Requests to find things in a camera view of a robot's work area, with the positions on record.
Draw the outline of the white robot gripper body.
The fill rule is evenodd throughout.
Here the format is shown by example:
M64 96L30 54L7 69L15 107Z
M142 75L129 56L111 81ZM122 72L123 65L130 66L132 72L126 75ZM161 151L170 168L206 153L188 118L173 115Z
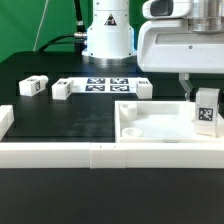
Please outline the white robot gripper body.
M139 31L144 72L224 74L224 33L195 33L184 19L151 20Z

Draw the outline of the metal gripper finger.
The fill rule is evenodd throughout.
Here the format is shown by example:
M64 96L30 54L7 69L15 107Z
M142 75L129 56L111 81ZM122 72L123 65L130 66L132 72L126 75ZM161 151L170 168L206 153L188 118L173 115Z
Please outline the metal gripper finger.
M193 89L193 85L190 81L190 74L189 73L180 73L179 74L179 82L185 91L185 98L187 101L190 100L190 94Z

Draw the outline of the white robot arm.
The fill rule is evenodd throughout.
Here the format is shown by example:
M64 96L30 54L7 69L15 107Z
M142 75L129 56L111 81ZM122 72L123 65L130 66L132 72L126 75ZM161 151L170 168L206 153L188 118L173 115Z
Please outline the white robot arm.
M186 91L191 73L224 74L224 0L147 0L147 21L135 35L129 0L93 0L85 61L121 64L144 72L177 73Z

